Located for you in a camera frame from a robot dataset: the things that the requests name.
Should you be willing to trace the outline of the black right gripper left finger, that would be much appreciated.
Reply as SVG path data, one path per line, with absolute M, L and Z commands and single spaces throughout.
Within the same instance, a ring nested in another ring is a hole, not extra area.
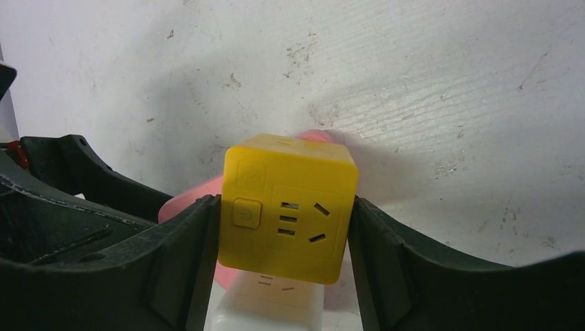
M 203 330 L 219 197 L 73 263 L 1 262 L 2 330 Z

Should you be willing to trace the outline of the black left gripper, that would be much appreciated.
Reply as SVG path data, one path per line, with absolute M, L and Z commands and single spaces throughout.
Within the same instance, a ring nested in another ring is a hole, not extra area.
M 80 135 L 1 142 L 1 258 L 72 263 L 154 226 L 170 199 L 114 171 Z

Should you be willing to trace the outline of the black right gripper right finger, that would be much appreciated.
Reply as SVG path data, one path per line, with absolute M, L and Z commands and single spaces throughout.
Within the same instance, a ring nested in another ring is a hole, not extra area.
M 356 198 L 348 233 L 365 330 L 583 330 L 584 253 L 522 267 L 465 254 Z

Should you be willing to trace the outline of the pink triangular socket base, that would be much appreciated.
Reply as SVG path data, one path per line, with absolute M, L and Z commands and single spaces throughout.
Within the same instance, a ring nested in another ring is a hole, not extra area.
M 320 141 L 320 142 L 331 142 L 335 143 L 332 137 L 321 130 L 313 130 L 305 132 L 296 138 L 307 139 L 311 141 Z M 197 199 L 206 196 L 206 195 L 213 195 L 218 196 L 221 200 L 221 191 L 222 191 L 222 183 L 223 183 L 223 173 L 221 176 L 211 179 L 195 188 L 189 189 L 178 196 L 173 197 L 171 200 L 166 202 L 160 209 L 158 220 L 159 222 L 164 222 L 170 220 L 172 217 L 175 217 L 180 212 L 184 211 L 189 205 L 194 203 Z M 234 268 L 227 268 L 218 262 L 220 268 L 222 270 L 236 270 L 237 273 L 239 270 Z

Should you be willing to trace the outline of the yellow cube socket plug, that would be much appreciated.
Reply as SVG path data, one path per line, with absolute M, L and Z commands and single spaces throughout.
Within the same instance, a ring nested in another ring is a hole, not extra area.
M 259 134 L 232 146 L 224 159 L 218 262 L 334 284 L 358 178 L 342 144 Z

